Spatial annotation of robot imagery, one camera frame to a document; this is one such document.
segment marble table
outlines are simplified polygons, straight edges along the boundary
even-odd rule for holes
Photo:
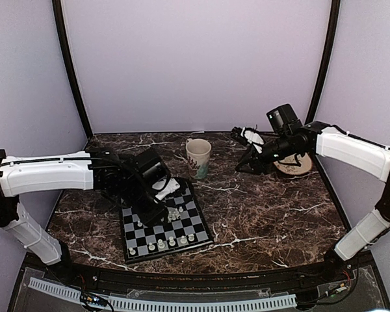
[[[98,192],[64,192],[49,232],[66,242],[73,261],[118,270],[222,274],[296,267],[322,261],[345,228],[316,168],[302,177],[237,173],[244,147],[229,133],[95,135],[87,149],[110,147],[137,154],[153,147],[173,176],[189,178],[187,138],[213,149],[209,175],[194,181],[214,244],[130,266],[124,263],[119,210]]]

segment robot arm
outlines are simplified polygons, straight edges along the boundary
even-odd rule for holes
[[[137,156],[109,149],[52,157],[7,157],[0,150],[0,228],[17,238],[46,265],[70,262],[67,246],[29,215],[19,195],[40,190],[101,190],[133,206],[142,223],[160,224],[168,209],[161,200],[179,188],[153,149]]]
[[[261,151],[252,153],[262,166],[309,152],[351,164],[385,182],[382,198],[376,207],[326,253],[325,262],[333,270],[390,228],[390,148],[326,123],[313,122],[302,126],[289,104],[272,110],[267,116],[280,137],[261,144]],[[240,133],[237,129],[234,128],[233,137],[236,137],[234,133]]]

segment pawn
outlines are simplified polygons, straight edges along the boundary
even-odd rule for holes
[[[170,246],[175,246],[176,245],[176,241],[174,240],[174,238],[172,236],[169,237],[169,245]]]
[[[165,247],[163,240],[159,239],[157,241],[157,246],[159,247],[159,249],[163,249]]]

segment coffee mug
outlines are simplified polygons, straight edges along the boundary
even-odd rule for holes
[[[189,175],[194,179],[203,179],[208,174],[211,144],[201,138],[187,140]]]

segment chess board frame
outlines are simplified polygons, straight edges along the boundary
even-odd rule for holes
[[[121,226],[121,233],[122,233],[122,245],[123,245],[124,259],[125,259],[125,263],[127,265],[130,265],[133,263],[139,263],[139,262],[143,262],[143,261],[148,261],[148,260],[152,260],[152,259],[157,259],[157,258],[163,257],[164,255],[175,254],[177,252],[184,252],[187,250],[206,246],[206,245],[212,244],[214,242],[213,236],[211,235],[211,232],[209,231],[207,222],[205,221],[202,210],[200,208],[198,199],[196,198],[194,187],[193,187],[192,183],[188,179],[183,179],[183,178],[175,178],[175,179],[181,185],[181,188],[178,189],[177,191],[175,191],[174,193],[167,195],[167,197],[165,197],[163,202],[166,203],[167,200],[182,197],[181,194],[183,192],[185,192],[186,189],[189,189],[190,195],[192,196],[192,201],[195,204],[195,208],[193,208],[191,210],[196,210],[196,212],[198,213],[198,216],[199,216],[200,221],[201,221],[201,223],[199,223],[199,224],[201,224],[203,226],[202,232],[206,233],[207,239],[203,240],[201,242],[198,242],[196,239],[196,241],[194,241],[194,242],[188,242],[184,246],[180,246],[180,242],[177,241],[179,239],[179,237],[177,237],[177,239],[175,240],[176,246],[171,248],[167,242],[168,237],[166,237],[166,241],[164,242],[168,247],[166,250],[159,251],[157,249],[157,243],[155,243],[154,244],[155,251],[153,251],[152,253],[149,253],[146,255],[137,255],[136,257],[129,257],[128,247],[127,247],[127,239],[126,239],[125,222],[124,222],[124,210],[125,209],[122,207],[119,209],[119,215],[120,215],[120,226]],[[176,220],[176,221],[172,221],[172,223],[178,222],[178,221],[181,221],[181,219]]]

